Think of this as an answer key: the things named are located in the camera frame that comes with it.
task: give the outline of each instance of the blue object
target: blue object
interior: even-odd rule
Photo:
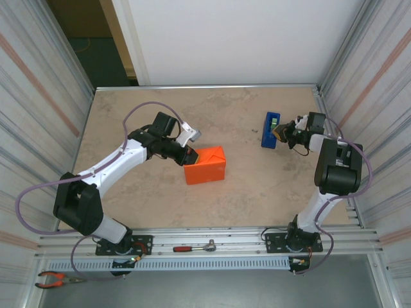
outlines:
[[[264,121],[263,138],[261,139],[261,146],[263,148],[275,149],[277,138],[271,132],[271,121],[277,119],[277,125],[280,124],[280,114],[275,112],[267,112]]]

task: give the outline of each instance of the white wall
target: white wall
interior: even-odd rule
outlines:
[[[363,0],[113,0],[141,85],[317,83]]]

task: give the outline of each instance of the corrugated metal wall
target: corrugated metal wall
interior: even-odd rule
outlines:
[[[71,170],[93,93],[43,1],[0,2],[0,307],[19,305],[37,235],[15,217],[25,188]],[[51,230],[56,188],[29,193],[22,213]]]
[[[363,144],[374,183],[356,200],[411,307],[411,1],[380,1],[324,91],[330,116]],[[363,168],[363,182],[367,181]]]

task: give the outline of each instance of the red-handled pliers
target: red-handled pliers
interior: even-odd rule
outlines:
[[[35,286],[39,287],[40,289],[53,289],[54,287],[62,287],[64,284],[75,284],[77,282],[85,282],[85,279],[77,278],[77,277],[68,277],[66,274],[57,273],[56,271],[43,271],[42,273],[38,274],[39,277],[41,276],[54,276],[58,280],[51,284],[39,284],[36,283]]]

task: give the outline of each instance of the marble-patterned tabletop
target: marble-patterned tabletop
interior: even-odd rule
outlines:
[[[316,111],[311,88],[217,88],[98,90],[92,104],[76,172],[87,169],[123,141],[122,120],[145,101],[173,107],[202,132],[194,148],[222,146],[227,159],[225,180],[186,185],[184,170],[158,157],[137,166],[103,198],[104,212],[132,228],[245,227],[287,225],[313,193],[318,155],[302,157],[277,143],[261,147],[268,111],[281,123]],[[128,129],[151,124],[158,106],[140,108]],[[345,203],[338,204],[326,224],[348,223]]]

